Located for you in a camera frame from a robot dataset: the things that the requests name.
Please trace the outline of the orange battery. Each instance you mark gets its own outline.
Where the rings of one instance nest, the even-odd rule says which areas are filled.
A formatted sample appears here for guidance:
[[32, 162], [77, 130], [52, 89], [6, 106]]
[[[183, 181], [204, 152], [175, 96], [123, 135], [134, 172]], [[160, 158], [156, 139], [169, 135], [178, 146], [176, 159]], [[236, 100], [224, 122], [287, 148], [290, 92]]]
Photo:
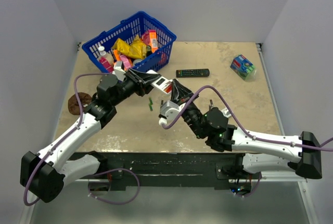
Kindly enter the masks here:
[[170, 93], [170, 92], [172, 91], [172, 85], [171, 85], [171, 84], [167, 85], [167, 86], [164, 88], [164, 91], [165, 91], [167, 94]]

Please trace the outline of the white red remote control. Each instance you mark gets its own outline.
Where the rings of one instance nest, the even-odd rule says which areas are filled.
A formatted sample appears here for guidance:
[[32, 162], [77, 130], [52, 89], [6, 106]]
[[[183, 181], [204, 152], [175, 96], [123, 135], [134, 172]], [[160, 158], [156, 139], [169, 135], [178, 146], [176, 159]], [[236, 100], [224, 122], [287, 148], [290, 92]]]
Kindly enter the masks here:
[[164, 88], [169, 84], [172, 85], [172, 80], [165, 78], [164, 76], [162, 76], [161, 74], [159, 74], [153, 70], [147, 71], [147, 74], [152, 74], [153, 76], [157, 76], [157, 79], [155, 79], [155, 81], [151, 84], [154, 88], [160, 90], [161, 92], [163, 92], [166, 95], [171, 94], [171, 92], [167, 94], [164, 91]]

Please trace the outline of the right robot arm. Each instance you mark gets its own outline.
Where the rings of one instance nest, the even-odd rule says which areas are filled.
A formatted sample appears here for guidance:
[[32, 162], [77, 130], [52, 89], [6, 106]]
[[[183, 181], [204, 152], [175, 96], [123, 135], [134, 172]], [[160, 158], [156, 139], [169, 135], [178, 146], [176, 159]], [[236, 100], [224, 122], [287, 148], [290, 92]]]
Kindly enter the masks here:
[[182, 106], [180, 117], [196, 138], [204, 139], [211, 149], [224, 151], [250, 151], [286, 160], [287, 168], [307, 179], [322, 178], [322, 158], [319, 142], [312, 132], [282, 136], [253, 132], [241, 124], [230, 125], [228, 118], [217, 107], [202, 113], [194, 104], [199, 91], [190, 89], [174, 79], [171, 83], [171, 102]]

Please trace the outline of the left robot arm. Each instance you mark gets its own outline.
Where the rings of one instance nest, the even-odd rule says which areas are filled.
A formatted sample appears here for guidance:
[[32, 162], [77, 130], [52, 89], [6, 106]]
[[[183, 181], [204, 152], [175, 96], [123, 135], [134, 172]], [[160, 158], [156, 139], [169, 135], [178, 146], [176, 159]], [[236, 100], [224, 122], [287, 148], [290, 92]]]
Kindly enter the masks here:
[[140, 72], [129, 69], [122, 74], [103, 73], [92, 101], [79, 107], [80, 116], [59, 138], [37, 153], [27, 152], [21, 159], [20, 184], [24, 187], [23, 202], [32, 206], [28, 194], [49, 203], [64, 186], [77, 179], [94, 176], [111, 177], [115, 171], [108, 169], [108, 160], [95, 151], [82, 158], [70, 160], [75, 151], [90, 137], [102, 130], [116, 115], [116, 106], [132, 94], [145, 96], [152, 89], [163, 91], [168, 79], [153, 70]]

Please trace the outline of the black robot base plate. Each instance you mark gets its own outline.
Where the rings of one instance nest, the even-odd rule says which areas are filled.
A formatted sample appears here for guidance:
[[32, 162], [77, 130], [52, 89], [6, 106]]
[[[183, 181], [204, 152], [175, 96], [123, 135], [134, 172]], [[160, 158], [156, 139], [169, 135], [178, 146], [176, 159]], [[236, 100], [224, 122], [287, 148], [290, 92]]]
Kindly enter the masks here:
[[111, 171], [111, 190], [127, 186], [214, 188], [228, 190], [230, 182], [258, 179], [243, 170], [243, 153], [97, 153], [98, 179]]

